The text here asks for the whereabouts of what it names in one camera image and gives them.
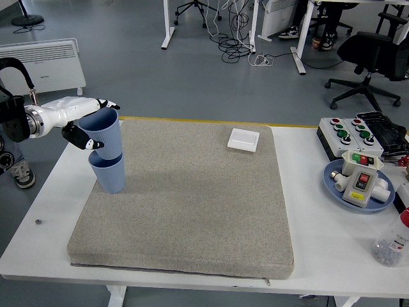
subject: robot finger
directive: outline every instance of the robot finger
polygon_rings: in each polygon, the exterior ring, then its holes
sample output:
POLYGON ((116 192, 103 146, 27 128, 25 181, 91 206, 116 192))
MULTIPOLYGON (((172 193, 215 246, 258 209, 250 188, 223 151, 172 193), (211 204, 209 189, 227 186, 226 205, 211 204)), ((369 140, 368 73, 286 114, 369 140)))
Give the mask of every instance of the robot finger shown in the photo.
POLYGON ((111 107, 113 109, 119 110, 121 109, 121 107, 117 104, 115 104, 114 102, 111 102, 109 100, 101 100, 101 99, 97 99, 99 105, 100 105, 100 109, 102 109, 103 107, 111 107))

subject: white table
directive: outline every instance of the white table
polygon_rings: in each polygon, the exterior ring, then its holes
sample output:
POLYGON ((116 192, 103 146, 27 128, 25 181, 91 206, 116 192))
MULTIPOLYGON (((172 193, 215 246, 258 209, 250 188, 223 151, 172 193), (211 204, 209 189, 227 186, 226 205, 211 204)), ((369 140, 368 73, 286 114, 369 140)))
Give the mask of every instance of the white table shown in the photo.
MULTIPOLYGON (((161 46, 163 50, 167 49, 167 46, 169 45, 169 42, 171 41, 173 32, 174 32, 174 27, 171 27, 169 25, 169 0, 164 0, 164 13, 165 13, 165 32, 166 32, 166 37, 165 40, 161 46)), ((254 10, 253 10, 253 19, 251 22, 251 30, 249 31, 249 42, 250 45, 253 46, 253 49, 251 50, 253 53, 256 52, 256 42, 255 42, 255 37, 256 37, 256 24, 257 24, 257 15, 258 15, 258 2, 257 0, 254 0, 254 10)))
MULTIPOLYGON (((6 279, 107 285, 110 306, 121 306, 126 286, 336 296, 338 306, 359 297, 409 298, 409 263, 389 268, 370 247, 398 214, 393 206, 359 214, 327 192, 328 158, 316 129, 273 127, 295 269, 286 280, 224 278, 106 268, 72 267, 66 246, 95 183, 89 152, 68 145, 0 259, 6 279)), ((406 171, 382 171, 398 187, 406 171)))
MULTIPOLYGON (((302 29, 300 33, 300 38, 298 40, 298 46, 296 47, 291 47, 290 50, 293 53, 293 58, 295 61, 295 64, 298 68, 298 73, 300 75, 305 75, 306 71, 305 68, 301 62, 302 58, 302 52, 304 50, 304 45, 305 45, 305 39, 307 38, 307 32, 308 32, 308 27, 311 22, 311 17, 313 15, 313 8, 314 8, 314 3, 319 2, 318 0, 310 0, 308 1, 307 5, 307 13, 304 16, 304 21, 302 23, 302 29)), ((381 1, 377 0, 325 0, 325 2, 345 2, 345 3, 362 3, 362 4, 370 4, 370 3, 379 3, 381 1)), ((406 0, 383 0, 383 4, 396 4, 396 5, 409 5, 409 1, 406 0)), ((402 42, 402 40, 406 37, 409 31, 409 23, 404 25, 404 28, 401 32, 401 35, 399 39, 397 40, 397 43, 402 42)))

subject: office chair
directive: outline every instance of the office chair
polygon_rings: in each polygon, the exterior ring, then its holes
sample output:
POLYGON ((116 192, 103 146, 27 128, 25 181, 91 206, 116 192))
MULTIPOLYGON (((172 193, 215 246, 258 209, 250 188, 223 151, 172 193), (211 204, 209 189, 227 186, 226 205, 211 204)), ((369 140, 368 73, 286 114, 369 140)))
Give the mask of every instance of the office chair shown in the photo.
MULTIPOLYGON (((383 18, 390 21, 391 28, 396 29, 396 23, 406 24, 407 21, 400 17, 390 14, 383 14, 383 18)), ((379 112, 380 109, 373 93, 394 98, 394 106, 401 105, 401 97, 393 93, 389 93, 380 88, 371 86, 371 75, 375 72, 383 74, 390 81, 402 81, 406 77, 406 70, 409 61, 409 37, 406 37, 399 45, 393 43, 393 37, 380 35, 369 32, 358 32, 343 43, 337 51, 339 57, 350 63, 357 64, 354 72, 361 74, 364 69, 367 70, 365 79, 361 82, 352 82, 346 80, 329 79, 325 83, 326 88, 331 87, 331 83, 336 83, 352 88, 352 90, 343 93, 334 98, 330 108, 335 110, 338 108, 337 101, 345 99, 355 94, 364 94, 372 106, 379 112)))
POLYGON ((183 14, 188 8, 190 8, 191 6, 195 6, 199 9, 200 14, 202 15, 203 18, 203 27, 206 29, 207 28, 207 24, 206 24, 206 20, 205 20, 205 16, 203 15, 203 12, 205 11, 205 9, 203 8, 204 6, 209 8, 210 10, 216 11, 217 12, 217 20, 222 20, 222 17, 219 15, 219 11, 216 10, 215 8, 212 8, 211 6, 200 2, 199 0, 193 0, 191 2, 188 2, 186 4, 183 4, 181 6, 178 6, 176 9, 176 12, 174 13, 176 15, 176 20, 173 22, 173 24, 175 26, 177 26, 179 24, 179 16, 181 14, 183 14))

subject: control box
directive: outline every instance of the control box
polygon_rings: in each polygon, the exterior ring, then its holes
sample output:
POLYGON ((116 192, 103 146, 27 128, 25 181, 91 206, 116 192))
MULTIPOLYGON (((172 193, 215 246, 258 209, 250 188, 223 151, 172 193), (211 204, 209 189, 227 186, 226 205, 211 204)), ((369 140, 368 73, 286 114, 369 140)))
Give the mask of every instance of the control box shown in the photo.
POLYGON ((383 153, 378 140, 358 118, 322 118, 317 135, 330 161, 341 159, 347 150, 377 157, 383 153))
POLYGON ((358 143, 360 152, 377 157, 382 155, 383 148, 381 144, 379 144, 363 120, 359 118, 343 118, 343 122, 350 130, 354 140, 358 143))
POLYGON ((352 152, 348 150, 347 152, 343 153, 342 157, 344 158, 344 163, 341 173, 344 176, 350 176, 356 166, 365 166, 376 171, 383 168, 382 161, 379 160, 379 158, 375 155, 369 155, 367 153, 361 152, 352 152))
POLYGON ((341 159, 347 150, 359 152, 358 143, 340 118, 322 118, 317 135, 330 161, 341 159))
POLYGON ((348 181, 343 200, 361 208, 366 208, 377 178, 376 169, 357 166, 348 181))

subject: blue cup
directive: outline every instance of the blue cup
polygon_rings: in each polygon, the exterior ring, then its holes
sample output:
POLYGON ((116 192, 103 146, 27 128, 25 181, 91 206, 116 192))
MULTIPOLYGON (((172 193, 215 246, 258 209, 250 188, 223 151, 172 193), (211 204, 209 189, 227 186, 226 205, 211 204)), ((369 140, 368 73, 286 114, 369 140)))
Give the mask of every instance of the blue cup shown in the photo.
POLYGON ((94 150, 88 157, 88 162, 107 193, 118 193, 125 187, 125 163, 123 154, 112 160, 104 160, 94 150))
POLYGON ((112 160, 122 154, 122 138, 118 112, 104 107, 97 112, 78 120, 78 126, 91 139, 103 142, 104 147, 96 149, 98 155, 105 160, 112 160))

